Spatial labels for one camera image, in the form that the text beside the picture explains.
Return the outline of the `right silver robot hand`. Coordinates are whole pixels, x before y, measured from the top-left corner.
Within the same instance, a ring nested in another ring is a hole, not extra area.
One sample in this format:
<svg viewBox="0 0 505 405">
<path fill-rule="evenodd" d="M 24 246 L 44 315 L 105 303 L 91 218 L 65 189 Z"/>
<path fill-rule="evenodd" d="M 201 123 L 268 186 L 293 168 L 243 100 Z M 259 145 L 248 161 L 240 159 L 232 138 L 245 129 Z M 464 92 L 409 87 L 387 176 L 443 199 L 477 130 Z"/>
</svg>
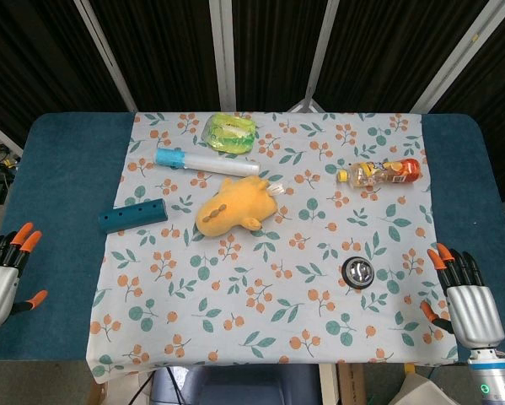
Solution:
<svg viewBox="0 0 505 405">
<path fill-rule="evenodd" d="M 491 290 L 485 286 L 475 258 L 438 243 L 427 251 L 436 270 L 449 308 L 449 319 L 436 314 L 424 300 L 424 316 L 434 326 L 455 335 L 470 350 L 494 349 L 505 339 L 505 332 Z"/>
</svg>

